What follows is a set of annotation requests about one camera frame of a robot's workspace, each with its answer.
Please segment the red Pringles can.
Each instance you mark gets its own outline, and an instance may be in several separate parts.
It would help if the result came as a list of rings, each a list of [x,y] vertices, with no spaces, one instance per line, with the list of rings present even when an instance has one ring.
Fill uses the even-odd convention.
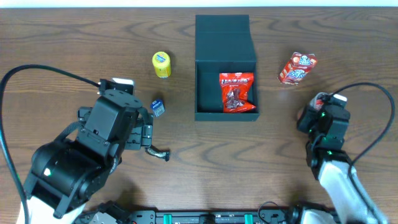
[[[322,105],[323,105],[323,101],[322,99],[324,99],[324,97],[326,97],[328,94],[325,92],[319,92],[317,93],[310,101],[309,103],[307,103],[304,107],[300,108],[297,112],[297,119],[300,119],[301,116],[304,113],[304,109],[306,106],[310,106],[316,110],[319,110]]]

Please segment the red Hello Panda box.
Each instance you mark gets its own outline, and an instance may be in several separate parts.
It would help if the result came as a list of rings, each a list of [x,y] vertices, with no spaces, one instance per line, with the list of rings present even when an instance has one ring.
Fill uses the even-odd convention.
[[[317,63],[315,54],[294,52],[280,72],[278,80],[283,84],[298,85]]]

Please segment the yellow round container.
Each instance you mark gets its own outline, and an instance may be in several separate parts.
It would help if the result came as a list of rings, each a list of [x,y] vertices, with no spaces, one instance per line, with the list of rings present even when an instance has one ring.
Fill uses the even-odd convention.
[[[159,78],[168,78],[171,76],[171,59],[166,52],[156,52],[152,57],[155,74]]]

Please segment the red Hacks candy bag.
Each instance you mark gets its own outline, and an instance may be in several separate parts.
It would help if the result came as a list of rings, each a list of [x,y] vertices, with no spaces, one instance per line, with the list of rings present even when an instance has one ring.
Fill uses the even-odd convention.
[[[224,113],[243,113],[256,108],[248,102],[248,92],[254,82],[254,74],[220,73],[219,83],[222,92]]]

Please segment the black gift box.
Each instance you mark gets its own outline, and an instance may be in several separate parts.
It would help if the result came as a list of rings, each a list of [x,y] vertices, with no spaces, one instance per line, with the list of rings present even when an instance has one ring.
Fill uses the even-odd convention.
[[[248,15],[195,18],[195,121],[256,121],[260,115],[257,81],[248,91],[253,110],[224,113],[220,73],[256,73],[256,53]]]

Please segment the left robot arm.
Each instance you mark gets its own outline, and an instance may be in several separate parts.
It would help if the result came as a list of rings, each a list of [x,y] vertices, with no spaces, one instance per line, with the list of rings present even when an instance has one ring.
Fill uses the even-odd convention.
[[[80,120],[32,156],[18,223],[73,223],[104,187],[125,150],[152,145],[153,115],[129,92],[106,90]]]

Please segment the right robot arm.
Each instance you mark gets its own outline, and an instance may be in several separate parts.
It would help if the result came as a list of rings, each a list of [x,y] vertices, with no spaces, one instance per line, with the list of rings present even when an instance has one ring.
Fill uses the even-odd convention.
[[[360,183],[354,162],[342,150],[350,116],[338,105],[303,108],[297,129],[308,134],[307,165],[329,195],[341,223],[388,223]]]

